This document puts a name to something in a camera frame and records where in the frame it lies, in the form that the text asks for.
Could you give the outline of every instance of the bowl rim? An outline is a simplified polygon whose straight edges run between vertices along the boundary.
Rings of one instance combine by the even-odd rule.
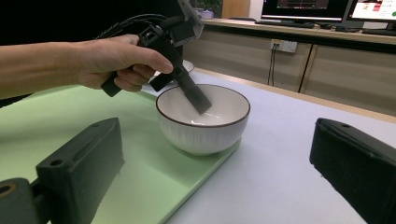
[[[223,88],[223,89],[227,89],[227,90],[229,90],[229,91],[234,91],[234,92],[236,92],[237,94],[239,94],[240,96],[242,96],[242,97],[246,100],[246,102],[247,102],[247,113],[246,113],[242,118],[237,119],[237,120],[235,120],[235,121],[233,121],[233,122],[224,123],[224,124],[216,124],[216,125],[194,125],[194,124],[182,122],[182,121],[179,121],[179,120],[176,120],[176,119],[172,119],[172,118],[168,117],[167,115],[165,115],[165,114],[161,111],[161,109],[158,107],[158,101],[160,100],[161,95],[163,95],[164,93],[166,93],[167,91],[170,91],[170,90],[172,90],[172,89],[180,88],[179,86],[175,86],[175,87],[169,88],[168,90],[163,91],[160,95],[158,95],[157,100],[155,101],[155,106],[157,107],[157,111],[160,112],[160,114],[161,114],[162,116],[164,116],[164,117],[167,118],[167,119],[172,120],[173,122],[176,122],[176,123],[179,123],[179,124],[183,124],[183,125],[186,125],[186,126],[195,127],[195,128],[220,128],[220,127],[225,127],[225,126],[231,126],[231,125],[233,125],[233,124],[235,124],[235,123],[238,123],[238,122],[240,122],[241,120],[247,118],[248,115],[250,114],[250,101],[248,100],[248,98],[246,98],[246,97],[245,97],[243,94],[241,94],[239,91],[235,91],[235,90],[230,89],[230,88],[227,88],[227,87],[223,87],[223,86],[219,86],[219,85],[212,85],[212,84],[196,84],[196,85],[197,85],[197,86],[214,86],[214,87],[220,87],[220,88]]]

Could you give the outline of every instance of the black cable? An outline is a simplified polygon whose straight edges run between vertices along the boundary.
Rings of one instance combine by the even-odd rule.
[[[274,86],[275,55],[276,55],[277,47],[278,47],[278,45],[274,46],[274,54],[273,54],[273,70],[272,70],[272,83],[273,83],[273,86]]]
[[[134,16],[131,18],[126,19],[125,21],[118,22],[114,25],[112,25],[110,28],[99,34],[95,39],[103,39],[103,38],[109,38],[111,36],[114,36],[121,32],[125,27],[131,25],[131,24],[136,24],[136,23],[145,23],[147,25],[154,24],[151,21],[164,21],[167,18],[163,15],[160,14],[142,14],[138,16]]]
[[[267,80],[267,85],[270,85],[270,78],[271,78],[272,86],[274,86],[274,69],[275,69],[276,48],[277,48],[277,44],[274,44],[271,49],[271,62],[270,62],[270,69],[268,71],[268,80]]]
[[[272,59],[273,59],[273,54],[274,54],[274,46],[271,49],[271,61],[270,61],[270,69],[268,70],[268,79],[267,79],[267,85],[270,84],[270,78],[271,78],[271,67],[272,67]]]

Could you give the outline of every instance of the white object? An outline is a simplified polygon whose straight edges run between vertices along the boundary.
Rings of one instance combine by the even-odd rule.
[[[205,10],[205,11],[201,12],[201,18],[203,20],[212,20],[213,19],[213,12]]]
[[[294,53],[296,49],[297,49],[297,42],[288,41],[288,40],[283,41],[282,51]]]
[[[242,136],[250,103],[237,91],[214,85],[198,85],[212,106],[200,115],[180,87],[157,98],[160,128],[176,147],[193,155],[220,152]]]
[[[188,72],[194,70],[194,64],[192,64],[192,63],[189,62],[189,61],[183,60],[183,66],[184,66],[184,68],[186,68],[186,70],[187,70]]]
[[[283,49],[283,40],[271,39],[270,49],[282,50]]]

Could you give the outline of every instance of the keyboard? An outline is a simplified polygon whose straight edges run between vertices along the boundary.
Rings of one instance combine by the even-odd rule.
[[[366,35],[390,35],[396,36],[396,30],[362,30],[362,34]]]
[[[260,25],[287,26],[305,29],[312,29],[315,26],[314,23],[294,23],[289,21],[255,21],[254,23]]]

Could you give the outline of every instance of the monitor screen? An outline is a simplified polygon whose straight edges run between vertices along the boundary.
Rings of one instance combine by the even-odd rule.
[[[395,0],[354,0],[348,20],[396,22]]]
[[[264,0],[262,20],[341,22],[348,0]]]

